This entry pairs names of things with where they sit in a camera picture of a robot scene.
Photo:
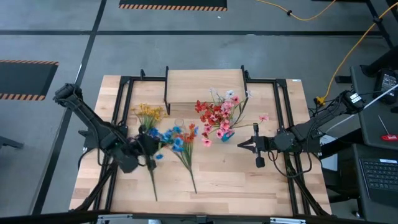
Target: flower bouquet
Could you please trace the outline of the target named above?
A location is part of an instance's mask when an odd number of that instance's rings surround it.
[[[141,124],[145,125],[146,130],[151,130],[156,127],[157,123],[166,115],[162,107],[150,108],[147,104],[140,104],[140,112],[136,113],[136,109],[132,111],[138,117]]]
[[[159,149],[165,145],[180,159],[182,164],[189,171],[193,188],[195,189],[195,193],[197,193],[197,187],[192,172],[192,152],[193,140],[198,134],[198,126],[191,124],[188,129],[184,126],[174,126],[173,129],[169,129],[163,134],[160,134],[156,129],[152,129],[149,134],[154,138],[160,139]],[[156,155],[156,159],[161,158],[163,158],[162,154]]]
[[[253,125],[238,125],[244,118],[242,116],[244,107],[248,99],[252,97],[250,91],[246,93],[247,97],[240,101],[239,96],[234,95],[233,90],[227,91],[225,96],[220,96],[214,88],[211,88],[212,103],[197,101],[195,110],[198,113],[204,112],[201,114],[200,120],[205,124],[205,130],[202,133],[204,137],[202,141],[205,146],[211,146],[208,136],[213,132],[216,132],[217,138],[225,142],[235,134],[234,129]],[[268,117],[260,116],[260,120],[268,120]]]
[[[136,113],[136,109],[133,108],[132,111],[138,117],[139,122],[141,123],[139,127],[140,137],[142,138],[140,147],[142,148],[142,155],[145,157],[145,163],[148,168],[150,178],[152,181],[152,186],[154,188],[155,199],[157,201],[155,180],[154,180],[154,169],[156,168],[156,163],[154,160],[154,155],[159,150],[159,146],[163,146],[159,139],[154,138],[151,131],[153,131],[156,125],[160,122],[160,120],[165,116],[162,107],[150,108],[147,104],[140,104],[140,112]],[[159,146],[153,146],[152,142],[154,141],[159,143]]]

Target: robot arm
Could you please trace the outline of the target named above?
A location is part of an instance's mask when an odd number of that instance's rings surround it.
[[[258,168],[265,166],[264,159],[261,157],[261,151],[300,152],[305,145],[306,148],[308,146],[308,149],[306,149],[308,152],[320,152],[320,135],[316,132],[317,128],[337,116],[359,113],[363,108],[364,101],[357,93],[344,91],[327,108],[319,112],[316,117],[311,118],[306,123],[278,130],[275,137],[259,136],[258,124],[254,124],[254,136],[248,141],[238,144],[238,147],[248,149],[257,154],[256,165]]]
[[[142,145],[147,142],[145,135],[140,135],[141,145],[137,141],[129,143],[122,132],[109,122],[103,121],[83,101],[81,89],[74,84],[65,84],[55,92],[53,98],[59,105],[72,110],[88,127],[87,131],[80,132],[86,137],[90,147],[98,147],[105,154],[110,155],[127,173],[138,166],[137,157],[142,154]]]

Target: hazard stripe tape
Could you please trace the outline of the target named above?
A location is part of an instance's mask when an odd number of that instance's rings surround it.
[[[209,6],[158,6],[142,4],[120,4],[120,9],[158,9],[158,10],[188,10],[188,11],[218,11],[225,12],[227,7],[209,7]]]
[[[38,61],[38,60],[0,60],[2,63],[37,63],[45,65],[59,65],[58,62]]]
[[[0,100],[30,100],[42,101],[45,99],[44,95],[27,95],[27,94],[9,94],[0,93]]]

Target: cable plug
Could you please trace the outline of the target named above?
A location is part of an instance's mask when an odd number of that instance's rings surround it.
[[[313,99],[316,105],[319,105],[319,107],[325,105],[325,97],[319,97],[317,96],[315,99]]]

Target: keyboard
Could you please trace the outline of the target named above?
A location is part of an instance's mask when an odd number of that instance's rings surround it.
[[[375,202],[398,207],[398,161],[392,159],[361,159],[369,198]]]

